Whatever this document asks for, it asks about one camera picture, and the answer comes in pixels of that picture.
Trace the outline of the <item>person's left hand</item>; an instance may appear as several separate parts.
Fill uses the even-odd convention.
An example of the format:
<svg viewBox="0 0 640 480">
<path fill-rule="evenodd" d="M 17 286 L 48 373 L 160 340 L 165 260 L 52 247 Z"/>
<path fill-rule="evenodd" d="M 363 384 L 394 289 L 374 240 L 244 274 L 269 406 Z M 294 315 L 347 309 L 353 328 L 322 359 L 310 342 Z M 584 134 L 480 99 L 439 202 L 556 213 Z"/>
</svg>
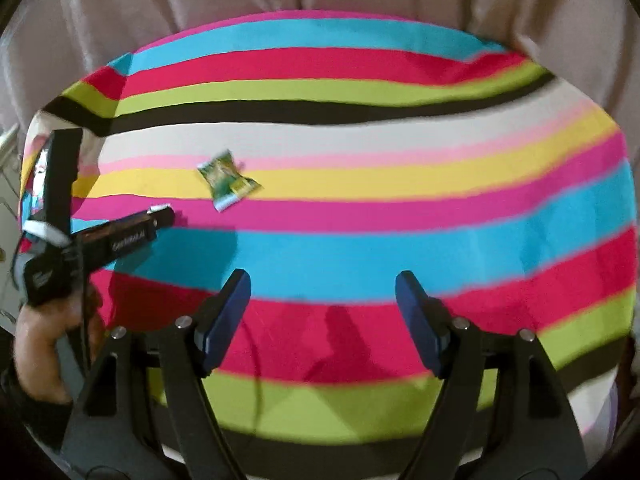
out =
<svg viewBox="0 0 640 480">
<path fill-rule="evenodd" d="M 89 285 L 87 295 L 75 290 L 69 297 L 40 307 L 24 304 L 18 314 L 14 339 L 14 367 L 24 393 L 38 402 L 70 404 L 72 397 L 61 375 L 56 343 L 81 326 L 88 315 L 90 354 L 94 359 L 104 341 L 105 326 L 98 310 L 100 293 Z"/>
</svg>

